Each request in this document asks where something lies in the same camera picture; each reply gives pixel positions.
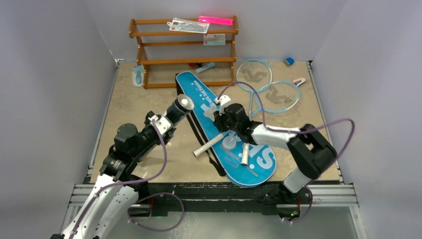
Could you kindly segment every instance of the badminton racket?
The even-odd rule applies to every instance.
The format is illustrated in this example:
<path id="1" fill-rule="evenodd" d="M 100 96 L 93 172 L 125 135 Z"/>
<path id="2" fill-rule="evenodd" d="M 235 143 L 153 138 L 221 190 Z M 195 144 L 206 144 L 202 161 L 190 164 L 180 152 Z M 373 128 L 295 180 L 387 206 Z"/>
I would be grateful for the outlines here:
<path id="1" fill-rule="evenodd" d="M 270 66 L 265 61 L 261 61 L 258 59 L 249 59 L 243 62 L 237 69 L 236 80 L 246 82 L 250 84 L 253 88 L 259 89 L 258 92 L 261 92 L 270 87 L 271 81 L 273 80 L 273 73 L 271 71 Z M 249 115 L 251 115 L 254 94 L 253 90 L 243 84 L 240 84 L 240 87 L 250 92 Z M 242 166 L 248 165 L 248 158 L 249 143 L 244 143 L 241 161 Z"/>
<path id="2" fill-rule="evenodd" d="M 262 99 L 264 110 L 270 113 L 281 113 L 288 111 L 299 101 L 301 90 L 298 86 L 289 81 L 277 81 L 271 83 L 266 91 L 259 91 L 259 97 Z"/>

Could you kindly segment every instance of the cable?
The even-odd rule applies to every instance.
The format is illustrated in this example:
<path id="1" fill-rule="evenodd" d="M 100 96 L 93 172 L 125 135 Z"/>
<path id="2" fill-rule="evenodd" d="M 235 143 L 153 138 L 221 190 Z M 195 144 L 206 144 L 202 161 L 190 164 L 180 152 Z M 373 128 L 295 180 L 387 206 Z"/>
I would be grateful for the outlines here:
<path id="1" fill-rule="evenodd" d="M 324 125 L 321 125 L 321 126 L 319 126 L 319 127 L 315 127 L 315 128 L 312 128 L 312 129 L 308 129 L 308 130 L 304 130 L 304 131 L 296 131 L 296 130 L 286 130 L 286 129 L 274 129 L 274 128 L 271 128 L 271 127 L 269 127 L 267 124 L 266 124 L 266 122 L 265 122 L 265 113 L 264 113 L 264 105 L 262 104 L 262 100 L 261 100 L 261 98 L 259 97 L 259 94 L 258 94 L 258 92 L 256 92 L 256 90 L 250 85 L 250 84 L 248 84 L 248 83 L 245 83 L 245 82 L 240 82 L 240 81 L 237 81 L 237 82 L 233 82 L 233 83 L 231 83 L 230 85 L 228 85 L 228 86 L 226 86 L 222 91 L 221 91 L 221 93 L 218 95 L 218 97 L 217 97 L 217 99 L 219 99 L 221 96 L 222 96 L 222 94 L 230 87 L 230 86 L 233 86 L 233 85 L 235 85 L 235 84 L 244 84 L 244 85 L 246 85 L 246 86 L 248 86 L 249 88 L 251 88 L 252 89 L 252 91 L 256 94 L 256 98 L 258 99 L 258 101 L 259 101 L 259 105 L 261 106 L 261 113 L 262 113 L 262 124 L 264 125 L 264 127 L 266 128 L 266 129 L 268 129 L 269 131 L 272 131 L 272 132 L 281 132 L 281 133 L 296 133 L 296 134 L 308 134 L 308 133 L 313 133 L 313 132 L 316 132 L 316 131 L 318 131 L 318 130 L 320 130 L 320 129 L 322 129 L 322 128 L 326 128 L 326 127 L 329 127 L 329 126 L 331 126 L 331 125 L 333 125 L 333 124 L 336 124 L 336 123 L 340 123 L 340 122 L 343 122 L 343 121 L 349 121 L 351 124 L 352 124 L 352 129 L 350 130 L 350 134 L 349 134 L 349 136 L 347 137 L 347 140 L 346 140 L 346 143 L 344 143 L 344 145 L 343 145 L 343 148 L 340 150 L 340 152 L 337 154 L 337 156 L 334 158 L 334 160 L 332 161 L 332 162 L 330 162 L 330 164 L 328 164 L 328 167 L 327 168 L 325 168 L 323 171 L 326 171 L 343 153 L 344 153 L 344 151 L 346 150 L 346 148 L 347 148 L 347 146 L 349 145 L 349 143 L 350 143 L 350 140 L 352 139 L 352 136 L 353 136 L 353 133 L 354 133 L 354 131 L 355 131 L 355 122 L 352 120 L 352 119 L 349 119 L 349 118 L 343 118 L 343 119 L 337 119 L 337 120 L 335 120 L 335 121 L 333 121 L 333 122 L 329 122 L 329 123 L 326 123 L 326 124 L 324 124 Z M 310 195 L 310 201 L 309 201 L 309 207 L 306 209 L 306 211 L 303 213 L 303 215 L 301 215 L 297 220 L 295 220 L 295 221 L 293 221 L 293 222 L 290 222 L 290 223 L 296 223 L 296 222 L 298 222 L 298 221 L 300 221 L 300 220 L 302 220 L 307 214 L 308 214 L 308 212 L 311 210 L 311 207 L 312 207 L 312 203 L 313 203 L 313 200 L 314 200 L 314 198 L 313 198 L 313 195 L 312 195 L 312 192 L 311 192 L 311 190 L 307 187 L 307 185 L 308 184 L 310 184 L 310 183 L 312 183 L 314 180 L 311 180 L 309 183 L 307 183 L 306 185 L 305 185 L 305 188 L 306 188 L 306 190 L 308 191 L 308 193 L 309 193 L 309 195 Z"/>
<path id="2" fill-rule="evenodd" d="M 74 235 L 76 234 L 76 230 L 79 226 L 79 224 L 81 223 L 82 219 L 84 218 L 84 216 L 86 215 L 86 213 L 88 212 L 89 208 L 92 206 L 92 204 L 94 203 L 94 201 L 100 196 L 100 194 L 107 188 L 109 187 L 113 187 L 113 186 L 118 186 L 118 185 L 129 185 L 129 184 L 135 184 L 135 183 L 144 183 L 147 182 L 149 180 L 152 180 L 156 177 L 158 177 L 163 171 L 164 168 L 166 167 L 167 164 L 167 150 L 166 150 L 166 144 L 164 143 L 164 139 L 161 136 L 160 131 L 158 130 L 157 126 L 155 125 L 155 120 L 153 119 L 151 121 L 152 126 L 154 127 L 155 132 L 158 134 L 158 138 L 160 139 L 160 143 L 161 146 L 163 146 L 163 152 L 164 152 L 164 163 L 163 166 L 161 167 L 160 171 L 158 171 L 158 173 L 156 173 L 154 176 L 151 176 L 149 178 L 145 178 L 145 179 L 139 179 L 139 180 L 133 180 L 133 181 L 126 181 L 126 182 L 115 182 L 115 183 L 111 183 L 108 184 L 104 187 L 101 187 L 96 193 L 95 196 L 92 197 L 89 202 L 87 203 L 87 206 L 82 210 L 81 215 L 79 216 L 78 220 L 75 223 L 75 226 L 72 229 L 72 234 L 70 234 L 69 239 L 73 239 Z M 182 205 L 182 218 L 184 215 L 184 207 Z"/>
<path id="3" fill-rule="evenodd" d="M 163 195 L 163 194 L 165 194 L 165 195 L 171 195 L 171 196 L 175 197 L 179 201 L 180 205 L 182 206 L 182 215 L 180 216 L 180 219 L 177 221 L 177 223 L 174 224 L 174 226 L 169 227 L 169 228 L 166 228 L 166 229 L 150 228 L 150 227 L 145 226 L 145 225 L 142 225 L 142 224 L 136 222 L 134 219 L 132 219 L 130 217 L 129 210 L 127 210 L 127 216 L 129 217 L 129 222 L 131 222 L 131 223 L 133 223 L 133 224 L 135 224 L 135 225 L 137 225 L 139 227 L 142 227 L 142 228 L 148 229 L 150 231 L 154 231 L 154 232 L 167 232 L 167 231 L 170 231 L 170 230 L 173 230 L 174 228 L 176 228 L 182 222 L 183 217 L 185 216 L 185 206 L 183 205 L 182 200 L 178 196 L 176 196 L 176 195 L 174 195 L 172 193 L 167 193 L 167 192 L 165 192 L 165 193 L 156 193 L 156 194 L 150 195 L 148 197 L 145 197 L 145 198 L 137 201 L 136 204 L 141 203 L 141 202 L 143 202 L 143 201 L 145 201 L 145 200 L 147 200 L 149 198 L 153 198 L 153 197 L 156 197 L 158 195 Z"/>

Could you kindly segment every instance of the black strap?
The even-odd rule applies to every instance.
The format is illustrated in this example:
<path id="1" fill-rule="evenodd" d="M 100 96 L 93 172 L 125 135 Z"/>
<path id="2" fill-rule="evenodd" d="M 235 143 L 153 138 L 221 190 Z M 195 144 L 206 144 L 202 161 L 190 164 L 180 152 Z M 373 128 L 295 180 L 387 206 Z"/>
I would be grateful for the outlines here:
<path id="1" fill-rule="evenodd" d="M 194 132 L 199 144 L 204 145 L 204 141 L 202 140 L 202 138 L 200 137 L 195 124 L 191 118 L 190 115 L 187 115 L 186 118 L 188 119 L 189 124 L 191 125 L 192 131 Z M 226 175 L 226 172 L 223 168 L 223 166 L 220 164 L 220 162 L 218 160 L 213 160 L 211 158 L 211 154 L 209 153 L 209 150 L 205 151 L 208 154 L 208 159 L 210 159 L 210 163 L 214 166 L 214 168 L 217 170 L 218 174 L 223 177 Z"/>

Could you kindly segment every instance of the racket handle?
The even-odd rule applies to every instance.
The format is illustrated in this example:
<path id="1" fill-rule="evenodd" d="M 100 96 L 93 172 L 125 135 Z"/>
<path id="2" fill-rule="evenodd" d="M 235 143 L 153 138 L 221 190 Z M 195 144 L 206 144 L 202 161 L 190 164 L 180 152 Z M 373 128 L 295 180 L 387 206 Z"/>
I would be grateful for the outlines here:
<path id="1" fill-rule="evenodd" d="M 248 166 L 248 158 L 249 158 L 249 143 L 243 144 L 243 152 L 242 152 L 242 161 L 240 165 Z"/>
<path id="2" fill-rule="evenodd" d="M 211 139 L 210 141 L 208 141 L 206 144 L 202 145 L 200 148 L 198 148 L 197 150 L 194 151 L 194 155 L 195 157 L 198 157 L 199 155 L 201 155 L 203 152 L 207 151 L 209 148 L 213 147 L 214 144 L 218 143 L 220 140 L 222 140 L 224 138 L 223 134 L 219 134 L 217 135 L 215 138 Z"/>

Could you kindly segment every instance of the wooden rack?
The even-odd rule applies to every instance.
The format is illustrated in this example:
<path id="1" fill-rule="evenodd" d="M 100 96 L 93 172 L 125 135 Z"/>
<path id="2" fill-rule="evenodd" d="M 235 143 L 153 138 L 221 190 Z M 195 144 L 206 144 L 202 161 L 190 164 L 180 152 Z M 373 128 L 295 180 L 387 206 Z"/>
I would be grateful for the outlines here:
<path id="1" fill-rule="evenodd" d="M 231 34 L 231 40 L 227 40 L 226 44 L 231 44 L 230 47 L 230 56 L 229 57 L 210 57 L 210 58 L 181 58 L 181 59 L 164 59 L 164 60 L 148 60 L 148 56 L 145 52 L 145 47 L 151 46 L 183 46 L 183 45 L 202 45 L 202 41 L 182 41 L 182 42 L 148 42 L 143 43 L 142 38 L 143 36 L 170 36 L 170 35 L 192 35 L 198 33 L 190 33 L 190 32 L 181 32 L 181 31 L 156 31 L 156 32 L 139 32 L 137 25 L 142 24 L 167 24 L 167 22 L 171 22 L 172 19 L 155 19 L 155 20 L 130 20 L 129 25 L 129 37 L 134 38 L 136 37 L 136 41 L 138 42 L 138 53 L 136 56 L 136 63 L 138 65 L 144 65 L 144 88 L 169 88 L 169 87 L 176 87 L 176 84 L 149 84 L 148 83 L 148 72 L 150 69 L 150 65 L 157 65 L 157 64 L 177 64 L 177 63 L 190 63 L 190 62 L 228 62 L 230 63 L 230 71 L 231 71 L 231 81 L 219 81 L 219 82 L 204 82 L 206 86 L 226 86 L 232 82 L 234 82 L 234 71 L 233 71 L 233 63 L 236 62 L 236 49 L 235 49 L 235 36 L 239 32 L 239 27 L 237 25 L 237 17 L 226 17 L 233 19 L 233 29 L 222 29 L 222 30 L 209 30 L 207 34 Z M 185 18 L 186 20 L 190 21 L 198 21 L 197 18 Z"/>

